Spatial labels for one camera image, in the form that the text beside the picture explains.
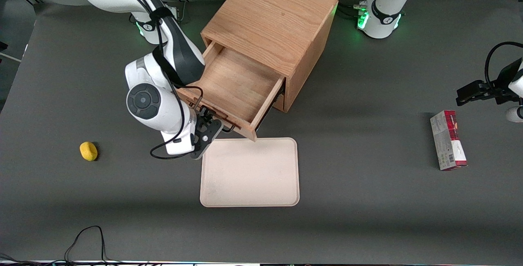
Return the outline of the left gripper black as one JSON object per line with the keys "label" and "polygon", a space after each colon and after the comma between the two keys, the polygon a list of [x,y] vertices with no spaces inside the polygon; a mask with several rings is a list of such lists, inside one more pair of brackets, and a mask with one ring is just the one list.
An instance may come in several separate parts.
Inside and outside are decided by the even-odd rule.
{"label": "left gripper black", "polygon": [[[522,91],[520,94],[509,88],[510,83],[515,80],[522,82],[522,59],[510,63],[499,72],[497,78],[493,80],[493,96],[497,105],[512,101],[522,103]],[[456,105],[461,107],[469,102],[484,100],[490,95],[490,87],[482,80],[474,80],[471,83],[456,91]]]}

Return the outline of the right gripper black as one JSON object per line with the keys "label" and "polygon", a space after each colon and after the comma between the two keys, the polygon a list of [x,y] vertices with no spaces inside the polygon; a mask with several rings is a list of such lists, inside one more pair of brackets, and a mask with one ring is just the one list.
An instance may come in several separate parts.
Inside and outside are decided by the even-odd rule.
{"label": "right gripper black", "polygon": [[190,154],[190,158],[194,160],[200,159],[204,151],[213,141],[213,137],[217,136],[224,127],[221,120],[215,120],[215,111],[208,107],[201,107],[199,117],[202,121],[211,121],[210,125],[202,125],[196,128],[194,134],[194,150]]}

